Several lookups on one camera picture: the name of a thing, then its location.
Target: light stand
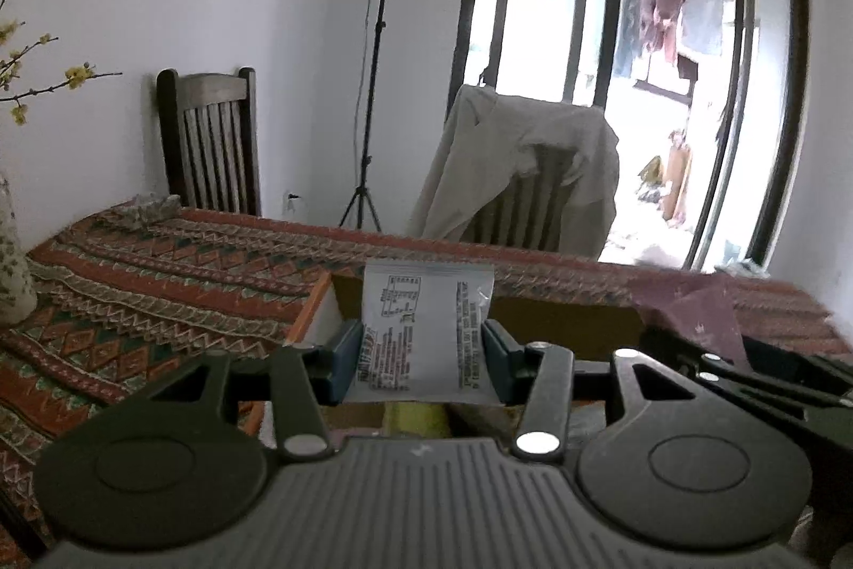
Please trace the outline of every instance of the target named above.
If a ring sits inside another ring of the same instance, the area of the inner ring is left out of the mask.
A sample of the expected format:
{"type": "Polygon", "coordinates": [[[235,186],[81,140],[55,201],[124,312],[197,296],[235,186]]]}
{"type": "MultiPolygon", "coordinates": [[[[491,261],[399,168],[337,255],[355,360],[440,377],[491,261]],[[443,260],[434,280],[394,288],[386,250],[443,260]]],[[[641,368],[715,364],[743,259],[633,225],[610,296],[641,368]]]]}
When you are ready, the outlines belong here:
{"type": "Polygon", "coordinates": [[[356,191],[354,191],[352,198],[350,198],[350,204],[347,205],[347,210],[344,211],[343,217],[340,218],[340,224],[338,225],[340,228],[343,227],[344,223],[347,221],[348,215],[350,215],[353,205],[358,201],[356,228],[361,229],[364,226],[364,202],[367,201],[370,208],[370,215],[373,217],[374,225],[376,225],[376,231],[382,231],[379,224],[379,216],[376,214],[376,208],[374,208],[373,200],[370,198],[370,190],[368,189],[368,165],[372,159],[368,153],[368,149],[370,148],[370,126],[373,121],[374,97],[376,94],[376,72],[379,68],[379,48],[382,40],[382,30],[385,29],[384,18],[385,0],[379,0],[379,12],[376,16],[376,34],[374,35],[373,63],[370,65],[368,103],[364,112],[364,144],[361,146],[361,177],[358,181],[356,191]]]}

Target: chair backrest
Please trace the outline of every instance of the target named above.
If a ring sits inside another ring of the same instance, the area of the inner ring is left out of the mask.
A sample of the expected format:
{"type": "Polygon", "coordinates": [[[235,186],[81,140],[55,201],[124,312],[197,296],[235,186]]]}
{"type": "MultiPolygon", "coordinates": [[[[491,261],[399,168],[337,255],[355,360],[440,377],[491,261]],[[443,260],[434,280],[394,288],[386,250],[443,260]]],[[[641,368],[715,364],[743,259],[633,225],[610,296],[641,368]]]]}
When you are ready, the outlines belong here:
{"type": "Polygon", "coordinates": [[[255,71],[157,76],[170,194],[184,205],[260,215],[255,71]]]}
{"type": "Polygon", "coordinates": [[[557,251],[560,218],[570,194],[562,181],[572,158],[570,151],[536,146],[538,172],[513,177],[468,223],[462,241],[557,251]]]}

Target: patterned tablecloth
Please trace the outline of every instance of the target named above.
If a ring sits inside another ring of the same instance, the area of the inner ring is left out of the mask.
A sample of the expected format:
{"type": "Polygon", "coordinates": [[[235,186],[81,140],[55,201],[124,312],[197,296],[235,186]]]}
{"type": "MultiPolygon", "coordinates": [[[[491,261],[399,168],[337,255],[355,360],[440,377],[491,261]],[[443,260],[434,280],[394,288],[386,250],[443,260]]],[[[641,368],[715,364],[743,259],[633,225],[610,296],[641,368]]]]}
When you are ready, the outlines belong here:
{"type": "MultiPolygon", "coordinates": [[[[3,489],[46,533],[31,474],[55,437],[202,350],[268,354],[287,341],[324,270],[360,275],[368,258],[489,262],[498,296],[617,306],[630,305],[634,283],[681,275],[191,209],[132,231],[105,211],[31,253],[37,310],[0,332],[3,489]]],[[[728,292],[743,333],[846,352],[826,310],[790,285],[732,281],[728,292]]],[[[22,564],[0,533],[0,566],[22,564]]]]}

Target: floral vase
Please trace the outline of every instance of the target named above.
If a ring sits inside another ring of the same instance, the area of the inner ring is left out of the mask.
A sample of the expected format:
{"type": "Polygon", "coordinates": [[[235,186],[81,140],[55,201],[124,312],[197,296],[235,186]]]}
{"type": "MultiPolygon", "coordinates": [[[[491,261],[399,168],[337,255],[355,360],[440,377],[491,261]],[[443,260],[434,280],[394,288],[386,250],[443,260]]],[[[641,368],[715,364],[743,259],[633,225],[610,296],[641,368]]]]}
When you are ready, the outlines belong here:
{"type": "Polygon", "coordinates": [[[9,181],[0,170],[0,326],[22,322],[36,302],[27,255],[18,240],[9,181]]]}

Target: yellow flower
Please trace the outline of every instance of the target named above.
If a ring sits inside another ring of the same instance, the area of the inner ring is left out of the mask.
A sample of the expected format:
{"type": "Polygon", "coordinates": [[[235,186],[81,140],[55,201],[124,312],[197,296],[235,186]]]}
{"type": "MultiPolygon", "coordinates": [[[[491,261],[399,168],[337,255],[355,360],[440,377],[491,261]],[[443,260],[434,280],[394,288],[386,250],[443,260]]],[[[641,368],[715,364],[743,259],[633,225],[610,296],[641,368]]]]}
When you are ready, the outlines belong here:
{"type": "Polygon", "coordinates": [[[84,63],[82,66],[72,66],[65,72],[65,78],[68,80],[68,88],[74,90],[83,85],[88,79],[95,75],[95,72],[84,63]]]}
{"type": "Polygon", "coordinates": [[[29,107],[27,105],[17,105],[12,107],[12,116],[14,118],[14,122],[18,124],[18,126],[23,126],[27,123],[27,110],[29,107]]]}
{"type": "Polygon", "coordinates": [[[3,25],[0,25],[0,46],[6,44],[18,28],[20,28],[20,23],[17,20],[5,22],[3,25]]]}

